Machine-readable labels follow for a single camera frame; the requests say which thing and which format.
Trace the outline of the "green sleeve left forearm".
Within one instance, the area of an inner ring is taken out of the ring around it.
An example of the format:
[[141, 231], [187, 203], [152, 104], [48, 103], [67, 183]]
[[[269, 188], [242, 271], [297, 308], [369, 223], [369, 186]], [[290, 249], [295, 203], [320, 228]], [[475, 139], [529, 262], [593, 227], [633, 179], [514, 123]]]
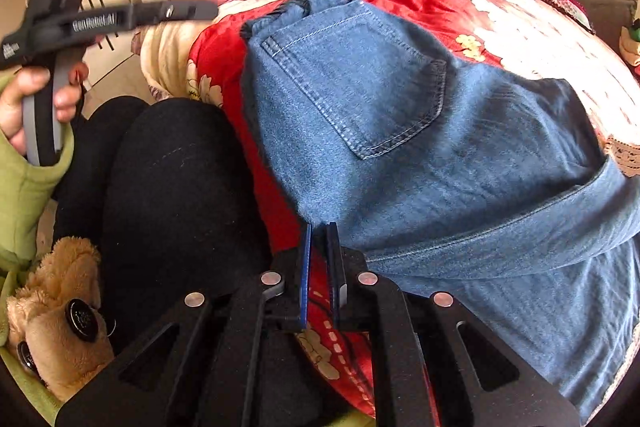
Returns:
[[55, 98], [63, 127], [64, 149], [51, 167], [36, 167], [24, 158], [23, 99], [43, 88], [50, 74], [26, 68], [1, 78], [1, 272], [24, 269], [36, 254], [40, 216], [58, 181], [70, 167], [74, 135], [67, 123], [74, 117], [80, 89], [69, 84]]

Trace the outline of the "person's left hand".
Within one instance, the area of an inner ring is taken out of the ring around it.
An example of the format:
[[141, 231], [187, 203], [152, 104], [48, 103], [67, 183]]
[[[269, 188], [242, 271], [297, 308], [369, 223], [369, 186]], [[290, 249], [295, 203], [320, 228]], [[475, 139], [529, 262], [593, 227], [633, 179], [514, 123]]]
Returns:
[[[61, 124], [75, 117], [81, 98], [82, 83], [89, 76], [85, 62], [78, 62], [68, 74], [68, 85], [53, 97], [55, 116]], [[22, 102], [46, 87], [50, 72], [39, 66], [20, 69], [1, 92], [1, 132], [11, 146], [21, 155], [26, 154], [26, 138], [23, 126]]]

